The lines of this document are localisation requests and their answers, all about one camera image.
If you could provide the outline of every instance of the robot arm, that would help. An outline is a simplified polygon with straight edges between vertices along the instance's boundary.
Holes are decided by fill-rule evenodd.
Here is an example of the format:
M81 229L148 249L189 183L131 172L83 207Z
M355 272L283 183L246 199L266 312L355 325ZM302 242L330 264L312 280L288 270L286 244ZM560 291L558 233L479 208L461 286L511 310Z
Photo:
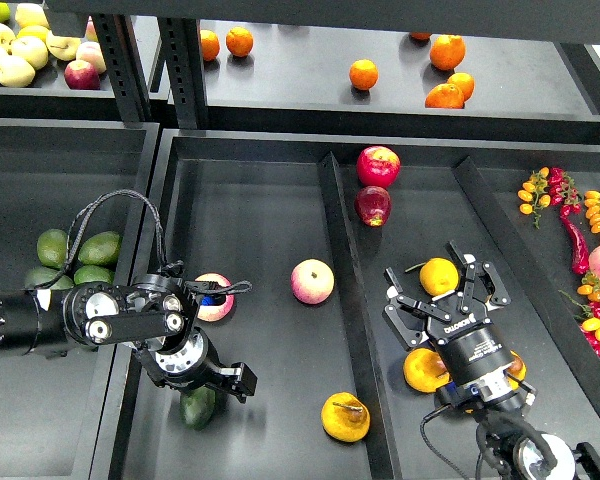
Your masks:
M511 299L492 262L462 254L454 242L447 247L460 270L460 284L430 302L405 295L394 272L385 271L391 285L384 308L387 324L405 350L428 341L453 379L436 392L443 407L425 418L446 408L470 409L478 423L481 456L503 478L577 478L576 462L600 478L600 459L589 444L571 451L560 438L538 432L524 419L536 390L507 371L514 358L491 319L491 312ZM484 285L484 299L476 298L476 279ZM521 388L513 390L508 378Z

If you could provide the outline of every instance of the red apple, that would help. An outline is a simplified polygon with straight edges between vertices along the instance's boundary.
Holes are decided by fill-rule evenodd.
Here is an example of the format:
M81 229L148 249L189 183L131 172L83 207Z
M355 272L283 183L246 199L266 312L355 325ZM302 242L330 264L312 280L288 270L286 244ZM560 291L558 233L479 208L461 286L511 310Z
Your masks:
M218 282L221 287L228 287L231 282L219 273L205 273L196 278L196 282ZM198 310L198 318L205 322L217 322L222 320L233 308L233 295L225 295L222 305L201 305Z
M387 188L400 173L400 159L387 147L367 147L358 156L358 178L363 185Z
M333 272L326 263L310 258L300 262L291 273L291 290L302 303L324 302L333 291Z
M74 60L64 69L64 79L72 90L99 90L96 67L85 60Z
M391 197L382 187L364 187L356 195L356 213L370 227L381 227L391 213Z

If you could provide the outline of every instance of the black cable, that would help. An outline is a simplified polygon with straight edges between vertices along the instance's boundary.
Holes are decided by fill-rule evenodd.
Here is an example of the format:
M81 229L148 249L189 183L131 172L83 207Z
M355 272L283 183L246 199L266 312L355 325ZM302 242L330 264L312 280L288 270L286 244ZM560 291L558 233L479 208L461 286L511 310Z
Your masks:
M451 404L447 403L445 405L442 405L441 407L438 407L433 412L425 415L422 421L420 422L420 435L422 436L422 440L424 440L425 445L429 447L429 450L431 450L440 460L442 460L449 467L451 467L458 475L460 475L463 478L463 480L471 480L467 475L464 474L462 470L460 470L460 468L458 468L451 460L445 457L436 449L436 447L434 447L431 444L431 442L427 438L427 434L424 431L424 426L427 423L429 423L434 418L440 416L445 410L448 410L450 408L452 408Z
M237 295L239 293L246 293L251 291L253 285L247 280L241 280L229 285L227 287L220 287L215 290L209 290L205 288L199 288L193 282L185 282L185 286L194 293L200 293L202 295Z
M62 265L62 268L51 280L44 282L44 283L39 283L37 285L34 285L33 287L31 287L32 289L49 288L53 284L55 284L58 280L60 280L60 278L62 278L62 276L65 275L69 271L69 269L73 265L76 254L78 253L78 249L80 248L80 242L82 241L84 232L87 229L87 224L89 223L89 220L91 219L91 215L93 215L95 210L100 205L102 205L104 202L106 202L110 198L118 196L118 195L125 196L125 197L131 197L131 198L137 198L139 200L142 200L145 203L145 205L147 206L147 208L153 215L153 220L155 222L156 254L158 256L158 262L160 263L160 270L162 271L170 266L167 264L167 254L166 254L166 250L165 250L165 246L164 246L165 245L164 231L162 229L162 224L160 222L160 214L158 213L158 209L156 208L156 206L153 203L151 203L151 201L148 198L146 198L144 195L136 192L135 190L121 189L121 190L115 190L113 192L105 193L104 195L100 195L96 200L94 200L93 202L88 204L85 208L83 208L74 217L73 221L71 222L71 226L69 227L69 231L67 233L66 259L64 261L64 264ZM75 227L76 222L78 222L80 217L82 217L83 215L84 215L84 217L82 219L80 227L78 228L78 233L76 234L76 238L73 242L73 245L71 245L71 232L73 231L73 228Z
M476 480L482 480L482 463L484 461L484 457L482 456L482 452L478 455L478 461L476 462Z

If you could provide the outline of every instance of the pink apple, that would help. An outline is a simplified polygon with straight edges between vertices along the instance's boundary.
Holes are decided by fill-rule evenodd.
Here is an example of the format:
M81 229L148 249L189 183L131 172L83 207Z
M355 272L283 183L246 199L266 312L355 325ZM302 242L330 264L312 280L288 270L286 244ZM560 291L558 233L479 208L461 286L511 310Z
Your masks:
M72 90L99 90L96 67L85 60L74 60L64 69L64 79Z
M300 262L291 273L293 294L309 305L324 302L333 291L333 283L333 272L329 265L314 258Z
M89 17L89 21L87 22L87 28L84 32L84 36L87 37L87 40L90 42L97 42L98 36L96 35L96 27L93 26L93 20Z
M98 42L81 43L76 52L76 60L84 60L96 67L98 75L107 71L107 66L104 63L102 50Z
M231 282L219 273L205 273L196 278L196 282L218 282L221 287L228 287ZM233 295L225 295L222 305L201 305L198 310L198 318L205 322L217 322L222 320L233 308Z

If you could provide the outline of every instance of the orange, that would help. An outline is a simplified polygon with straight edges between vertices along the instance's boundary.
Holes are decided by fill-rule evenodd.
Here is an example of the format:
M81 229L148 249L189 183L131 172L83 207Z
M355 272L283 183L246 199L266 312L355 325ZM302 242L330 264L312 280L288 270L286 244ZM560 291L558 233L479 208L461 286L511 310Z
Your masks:
M473 95L473 89L476 85L475 80L468 73L454 73L449 77L447 83L453 83L464 95L464 101L466 102Z
M410 32L409 36L411 38L415 38L416 40L422 40L422 41L429 40L429 38L431 38L431 34L430 33L422 33L422 32L420 32L420 33L418 33L418 32Z
M442 83L433 89L424 100L427 108L462 108L464 95L459 87L452 83Z
M246 57L253 48L253 35L243 27L233 27L227 33L227 48L236 57Z
M358 90L369 90L378 81L378 68L371 60L356 60L349 69L349 79Z
M464 58L467 47L460 35L440 35L431 45L429 58L440 70L453 70Z
M205 62L215 60L220 53L218 36L211 30L200 30L200 48L202 48L202 58Z

